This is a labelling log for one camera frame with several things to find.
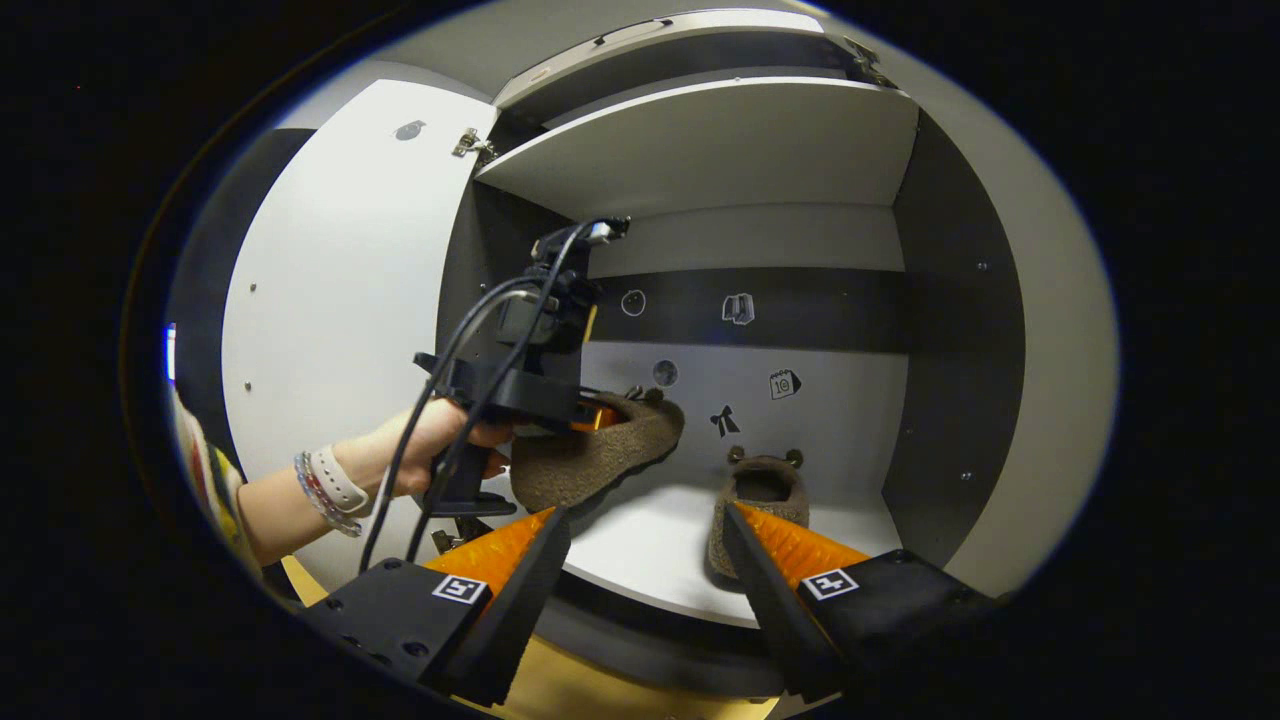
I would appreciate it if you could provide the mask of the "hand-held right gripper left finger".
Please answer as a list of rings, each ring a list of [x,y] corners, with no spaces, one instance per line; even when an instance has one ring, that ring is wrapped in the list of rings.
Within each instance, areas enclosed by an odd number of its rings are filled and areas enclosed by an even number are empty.
[[[424,564],[375,562],[300,618],[401,682],[502,705],[571,539],[567,510],[544,509]]]

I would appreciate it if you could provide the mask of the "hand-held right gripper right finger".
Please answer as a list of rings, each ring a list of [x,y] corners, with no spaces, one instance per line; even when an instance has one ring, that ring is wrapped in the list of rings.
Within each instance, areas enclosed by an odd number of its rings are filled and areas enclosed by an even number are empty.
[[[870,556],[742,502],[722,539],[786,689],[808,702],[929,671],[998,609],[911,551]]]

